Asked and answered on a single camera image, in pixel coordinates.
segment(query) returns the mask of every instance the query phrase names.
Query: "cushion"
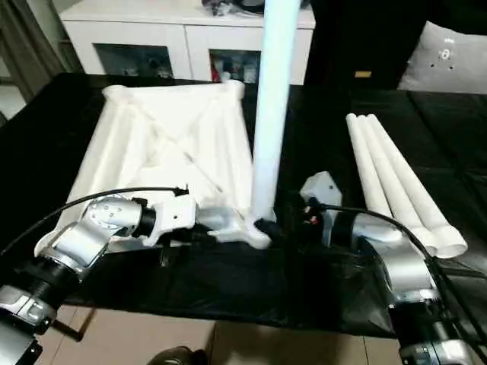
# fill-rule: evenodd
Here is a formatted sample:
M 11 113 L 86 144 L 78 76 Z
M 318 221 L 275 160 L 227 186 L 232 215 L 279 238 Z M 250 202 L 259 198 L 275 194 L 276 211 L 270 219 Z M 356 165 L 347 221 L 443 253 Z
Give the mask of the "cushion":
M 487 36 L 426 22 L 401 90 L 487 94 Z

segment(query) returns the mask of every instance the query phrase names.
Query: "white pipe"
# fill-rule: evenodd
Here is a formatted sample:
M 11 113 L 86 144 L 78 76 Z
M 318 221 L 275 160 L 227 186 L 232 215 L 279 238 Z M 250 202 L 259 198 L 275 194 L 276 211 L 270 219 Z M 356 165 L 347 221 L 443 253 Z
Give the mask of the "white pipe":
M 374 162 L 367 148 L 367 142 L 358 125 L 357 116 L 348 114 L 346 121 L 349 127 L 350 140 L 352 141 L 362 191 L 364 192 L 365 204 L 371 211 L 392 217 Z
M 371 114 L 368 119 L 422 223 L 437 237 L 436 256 L 449 259 L 464 253 L 468 245 L 460 232 L 448 223 L 376 116 Z
M 390 165 L 368 118 L 359 116 L 358 125 L 364 134 L 368 150 L 374 162 L 377 175 L 379 176 L 380 184 L 386 193 L 393 216 L 418 237 L 431 255 L 435 255 L 438 249 L 436 237 L 422 225 L 416 210 L 406 194 L 406 190 L 401 185 L 399 178 Z
M 273 219 L 301 0 L 266 0 L 253 145 L 252 215 Z

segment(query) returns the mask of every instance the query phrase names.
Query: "floor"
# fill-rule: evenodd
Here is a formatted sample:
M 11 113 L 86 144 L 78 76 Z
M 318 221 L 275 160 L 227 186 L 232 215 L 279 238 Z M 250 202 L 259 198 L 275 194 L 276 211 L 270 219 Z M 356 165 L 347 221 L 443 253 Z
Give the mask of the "floor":
M 7 119 L 17 114 L 24 106 L 25 101 L 18 87 L 14 85 L 0 85 L 0 112 Z
M 80 329 L 90 311 L 64 306 L 58 319 Z M 401 364 L 395 340 L 101 309 L 94 311 L 82 342 L 54 329 L 39 341 L 44 352 L 37 363 L 42 365 L 145 365 L 158 352 L 178 345 L 206 349 L 212 365 Z

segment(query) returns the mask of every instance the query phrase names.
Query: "black table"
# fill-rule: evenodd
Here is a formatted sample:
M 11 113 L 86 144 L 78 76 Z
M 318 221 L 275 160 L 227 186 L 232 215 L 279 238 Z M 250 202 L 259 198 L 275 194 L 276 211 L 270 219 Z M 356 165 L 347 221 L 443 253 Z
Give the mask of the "black table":
M 0 129 L 2 245 L 68 196 L 110 84 L 191 84 L 60 75 Z M 243 99 L 250 143 L 256 88 Z M 487 273 L 487 97 L 403 91 L 343 91 L 292 87 L 276 208 L 286 227 L 289 192 L 316 172 L 330 171 L 343 204 L 364 207 L 345 115 L 375 113 L 447 219 L 469 243 L 444 265 Z M 30 235 L 2 258 L 31 255 L 41 234 Z M 487 283 L 454 277 L 463 298 L 487 329 Z M 259 251 L 242 243 L 181 249 L 171 269 L 159 250 L 105 256 L 68 303 L 126 311 L 229 319 L 295 329 L 393 336 L 386 304 L 368 258 L 321 247 L 295 255 L 286 245 Z

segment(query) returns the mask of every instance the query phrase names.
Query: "red object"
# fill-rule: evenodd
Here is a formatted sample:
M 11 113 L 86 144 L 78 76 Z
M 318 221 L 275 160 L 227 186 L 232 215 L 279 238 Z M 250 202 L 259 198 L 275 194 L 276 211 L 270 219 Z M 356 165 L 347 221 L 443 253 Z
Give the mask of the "red object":
M 212 81 L 213 82 L 220 82 L 220 74 L 216 71 L 215 65 L 212 62 Z

